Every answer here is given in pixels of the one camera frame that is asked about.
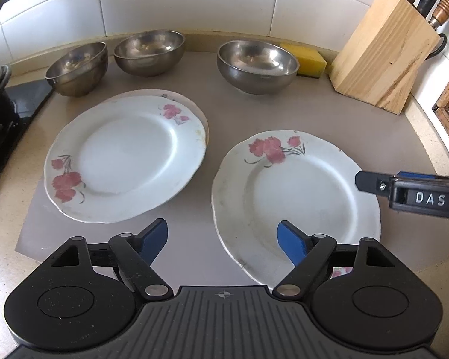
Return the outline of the white scalloped plate pink flowers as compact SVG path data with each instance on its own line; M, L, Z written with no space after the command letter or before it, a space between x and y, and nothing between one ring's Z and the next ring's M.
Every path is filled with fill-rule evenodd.
M328 141L297 130L260 132L234 146L212 183L221 244L255 282L274 288L293 263L278 224L323 233L342 244L380 239L378 199L357 189L360 167Z

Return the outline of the white plate pink carnations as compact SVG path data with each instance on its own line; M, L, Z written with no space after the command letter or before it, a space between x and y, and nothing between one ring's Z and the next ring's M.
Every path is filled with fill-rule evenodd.
M163 96L105 101L57 135L44 163L45 191L68 218L114 224L166 203L195 175L206 130Z

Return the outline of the cream plate colourful flowers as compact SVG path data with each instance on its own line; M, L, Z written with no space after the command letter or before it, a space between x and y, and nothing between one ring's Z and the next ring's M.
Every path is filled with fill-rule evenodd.
M177 92L172 92L164 89L139 89L129 92L123 92L117 94L116 96L112 96L105 100L105 102L113 101L116 99L122 99L130 96L162 96L164 98L169 99L170 101L175 101L179 104L186 106L203 124L204 130L206 132L206 144L209 142L209 125L207 122L207 118L203 111L195 104L191 99L186 96L181 95Z

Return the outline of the wooden knife block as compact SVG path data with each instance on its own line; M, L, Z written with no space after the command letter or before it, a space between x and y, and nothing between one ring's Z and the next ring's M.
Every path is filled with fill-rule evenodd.
M418 69L439 43L407 0L374 0L328 75L338 93L400 114Z

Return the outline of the yellow sponge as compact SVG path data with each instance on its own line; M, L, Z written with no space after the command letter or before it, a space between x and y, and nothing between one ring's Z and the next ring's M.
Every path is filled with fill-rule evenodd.
M315 49L288 43L280 43L280 47L296 57L298 75L319 79L324 74L327 61Z

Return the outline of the left steel bowl stack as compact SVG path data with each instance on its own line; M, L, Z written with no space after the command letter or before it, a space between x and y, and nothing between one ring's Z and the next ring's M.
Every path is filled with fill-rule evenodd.
M62 96L86 96L98 86L107 67L107 45L102 41L88 43L52 63L45 80Z

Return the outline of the black gas stove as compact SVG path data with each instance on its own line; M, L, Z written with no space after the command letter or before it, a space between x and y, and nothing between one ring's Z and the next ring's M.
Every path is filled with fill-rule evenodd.
M46 80L7 88L11 68L1 67L0 75L0 176L20 139L54 89Z

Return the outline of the wooden handled knife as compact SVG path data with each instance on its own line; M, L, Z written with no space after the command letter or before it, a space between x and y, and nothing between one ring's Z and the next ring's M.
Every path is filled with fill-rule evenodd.
M440 0L429 20L429 24L434 30L444 25L449 20L449 0Z

